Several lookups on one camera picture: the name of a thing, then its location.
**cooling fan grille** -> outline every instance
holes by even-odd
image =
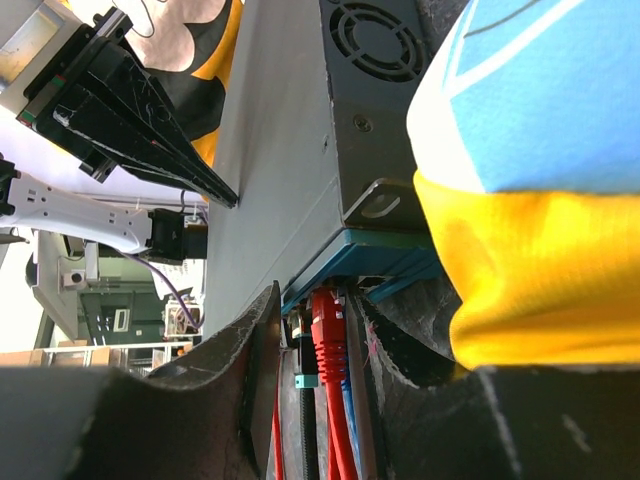
[[[426,69],[423,42],[381,8],[365,3],[340,5],[331,15],[329,27],[342,55],[380,80],[410,82]]]

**cable connector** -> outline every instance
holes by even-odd
[[[342,305],[330,288],[319,288],[311,297],[311,333],[316,347],[322,383],[342,383],[347,378],[347,333]]]
[[[342,304],[334,290],[323,287],[311,294],[311,311],[311,333],[316,346],[318,373],[327,389],[329,480],[357,480],[358,472],[342,399],[341,384],[347,378],[347,331]]]
[[[311,337],[311,312],[305,311],[298,315],[298,328],[294,336],[298,351],[298,369],[295,374],[296,388],[317,388],[318,363]]]

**red ethernet cable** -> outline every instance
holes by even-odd
[[[282,454],[282,433],[280,431],[280,361],[278,360],[278,370],[276,373],[276,398],[273,402],[273,417],[271,428],[273,431],[274,461],[276,480],[284,480],[284,457]]]
[[[316,347],[318,373],[327,390],[329,419],[329,458],[335,450],[338,472],[331,468],[329,480],[358,480],[344,411],[342,382],[346,379],[346,327],[342,305],[330,288],[319,288],[311,295],[313,324],[311,334]]]

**yellow fabric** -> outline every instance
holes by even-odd
[[[640,196],[415,186],[463,304],[456,360],[640,362]]]
[[[224,31],[220,45],[202,67],[192,73],[194,77],[202,80],[211,80],[218,77],[226,91],[229,91],[229,79],[231,77],[231,63],[233,52],[236,47],[238,30],[240,29],[240,17],[242,16],[243,5],[240,0],[233,0],[229,22]],[[200,156],[213,167],[215,161],[215,150],[218,143],[218,130],[208,133],[192,142]]]

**white robotic arm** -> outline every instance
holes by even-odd
[[[206,229],[185,228],[171,210],[115,207],[47,185],[0,154],[0,227],[27,227],[108,245],[120,252],[179,263],[202,258]]]
[[[59,190],[24,172],[11,180],[6,203],[12,215],[2,227],[29,227],[99,242],[124,253],[148,250],[152,220],[147,210],[123,209]]]

